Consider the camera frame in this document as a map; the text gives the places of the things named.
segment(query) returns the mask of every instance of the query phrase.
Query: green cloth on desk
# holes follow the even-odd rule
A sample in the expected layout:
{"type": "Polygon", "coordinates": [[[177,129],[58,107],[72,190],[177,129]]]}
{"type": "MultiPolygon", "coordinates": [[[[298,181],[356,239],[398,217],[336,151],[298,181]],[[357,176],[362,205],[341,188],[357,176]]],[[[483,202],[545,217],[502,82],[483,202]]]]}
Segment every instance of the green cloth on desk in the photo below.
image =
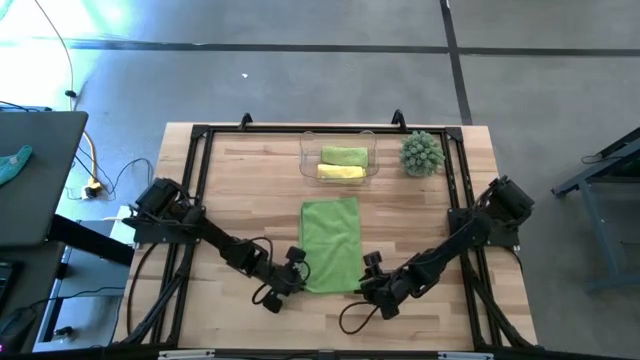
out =
{"type": "Polygon", "coordinates": [[[303,203],[300,247],[311,268],[307,291],[346,293],[358,289],[363,275],[358,199],[303,203]]]}

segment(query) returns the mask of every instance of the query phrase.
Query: desk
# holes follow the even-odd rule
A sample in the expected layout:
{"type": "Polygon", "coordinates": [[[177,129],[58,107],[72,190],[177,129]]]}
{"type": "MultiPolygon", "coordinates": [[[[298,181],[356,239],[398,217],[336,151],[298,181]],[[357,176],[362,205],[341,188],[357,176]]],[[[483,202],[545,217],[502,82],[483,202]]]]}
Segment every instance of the desk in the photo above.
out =
{"type": "MultiPolygon", "coordinates": [[[[0,113],[0,156],[14,154],[23,145],[33,148],[20,173],[0,186],[0,258],[20,262],[23,267],[0,309],[0,318],[50,297],[65,243],[130,263],[133,254],[127,246],[54,215],[87,118],[85,112],[0,113]]],[[[71,295],[66,291],[63,288],[60,295],[71,295]]],[[[22,352],[31,352],[34,342],[42,339],[38,336],[40,323],[43,318],[48,323],[50,313],[55,313],[45,313],[47,306],[35,307],[37,318],[22,352]]]]}
{"type": "MultiPolygon", "coordinates": [[[[192,125],[167,125],[156,176],[180,181],[192,125]]],[[[479,126],[462,130],[473,190],[480,194],[498,174],[489,131],[479,126]]],[[[383,268],[400,265],[415,252],[436,246],[445,239],[448,235],[446,212],[450,207],[444,172],[424,179],[404,175],[398,163],[403,137],[377,135],[380,171],[369,186],[313,187],[305,183],[298,169],[299,134],[217,133],[203,202],[207,217],[234,236],[271,238],[274,261],[284,262],[286,249],[297,244],[299,212],[305,199],[357,196],[363,253],[379,250],[384,259],[383,268]]],[[[456,156],[455,148],[453,151],[452,155],[456,156]]],[[[200,164],[201,156],[202,149],[199,149],[195,164],[200,164]]],[[[195,169],[192,179],[197,178],[197,165],[195,169]]],[[[454,173],[459,176],[458,169],[456,157],[454,173]]],[[[195,183],[192,180],[192,193],[195,183]]],[[[462,191],[458,196],[462,202],[462,191]]],[[[157,298],[167,248],[159,245],[142,268],[132,299],[134,326],[157,298]]],[[[127,287],[143,252],[144,249],[136,251],[127,287]]],[[[486,252],[497,303],[522,335],[535,343],[518,263],[503,249],[487,248],[486,252]]],[[[351,336],[340,331],[338,315],[346,305],[359,300],[359,296],[295,294],[285,300],[280,314],[272,314],[251,304],[251,295],[259,285],[259,281],[245,278],[226,266],[214,247],[199,244],[191,270],[179,347],[473,348],[458,261],[449,264],[440,283],[425,296],[405,301],[398,317],[383,321],[379,315],[374,316],[363,331],[351,336]]],[[[169,304],[165,317],[163,340],[170,328],[173,306],[169,304]]],[[[352,310],[353,315],[345,319],[347,328],[355,328],[370,308],[352,310]]],[[[488,339],[481,305],[479,312],[483,335],[488,339]]],[[[123,306],[115,340],[126,336],[125,319],[123,306]]]]}

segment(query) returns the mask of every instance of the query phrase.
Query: black table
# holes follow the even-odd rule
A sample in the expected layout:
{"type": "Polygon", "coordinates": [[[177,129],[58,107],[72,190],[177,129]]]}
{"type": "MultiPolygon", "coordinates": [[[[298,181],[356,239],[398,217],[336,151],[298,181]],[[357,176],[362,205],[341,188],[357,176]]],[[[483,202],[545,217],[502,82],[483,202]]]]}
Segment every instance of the black table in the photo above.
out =
{"type": "MultiPolygon", "coordinates": [[[[87,118],[85,112],[0,113],[0,156],[33,148],[22,171],[0,186],[0,258],[22,264],[0,317],[49,297],[65,245],[131,262],[130,247],[55,215],[87,118]]],[[[22,352],[32,350],[46,305],[36,307],[22,352]]]]}

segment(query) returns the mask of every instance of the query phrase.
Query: green towel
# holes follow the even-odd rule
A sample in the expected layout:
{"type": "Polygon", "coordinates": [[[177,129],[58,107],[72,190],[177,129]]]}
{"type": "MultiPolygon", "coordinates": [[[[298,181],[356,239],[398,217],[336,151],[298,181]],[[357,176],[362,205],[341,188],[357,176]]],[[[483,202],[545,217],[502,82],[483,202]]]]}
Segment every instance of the green towel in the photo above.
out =
{"type": "Polygon", "coordinates": [[[311,268],[307,291],[346,293],[358,289],[363,275],[358,199],[303,203],[300,247],[311,268]]]}
{"type": "Polygon", "coordinates": [[[342,166],[369,166],[367,148],[347,148],[340,146],[323,146],[322,162],[342,166]]]}

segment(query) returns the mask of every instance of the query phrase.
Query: floor stripe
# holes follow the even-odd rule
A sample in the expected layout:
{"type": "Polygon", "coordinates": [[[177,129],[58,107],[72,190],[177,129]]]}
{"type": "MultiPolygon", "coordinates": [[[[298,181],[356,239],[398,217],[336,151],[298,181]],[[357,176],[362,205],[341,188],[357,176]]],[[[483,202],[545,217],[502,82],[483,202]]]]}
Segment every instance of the floor stripe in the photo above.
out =
{"type": "MultiPolygon", "coordinates": [[[[37,38],[48,41],[53,38],[37,38]]],[[[253,51],[253,52],[320,52],[320,53],[390,53],[446,54],[446,46],[405,45],[295,45],[295,44],[194,44],[122,40],[65,39],[75,50],[141,50],[141,51],[253,51]]],[[[0,42],[0,46],[20,46],[20,42],[0,42]]]]}
{"type": "Polygon", "coordinates": [[[467,90],[464,86],[462,65],[460,64],[458,41],[456,40],[456,33],[453,30],[453,21],[451,19],[451,10],[449,9],[448,0],[440,0],[440,9],[442,9],[444,31],[447,36],[447,45],[449,46],[449,58],[451,60],[451,71],[453,73],[453,85],[456,89],[456,97],[458,98],[458,109],[460,110],[460,118],[462,119],[462,125],[473,125],[473,120],[471,119],[471,109],[469,108],[469,100],[467,99],[467,90]]]}
{"type": "Polygon", "coordinates": [[[551,48],[483,48],[461,47],[460,55],[484,56],[585,56],[638,57],[640,49],[551,49],[551,48]]]}

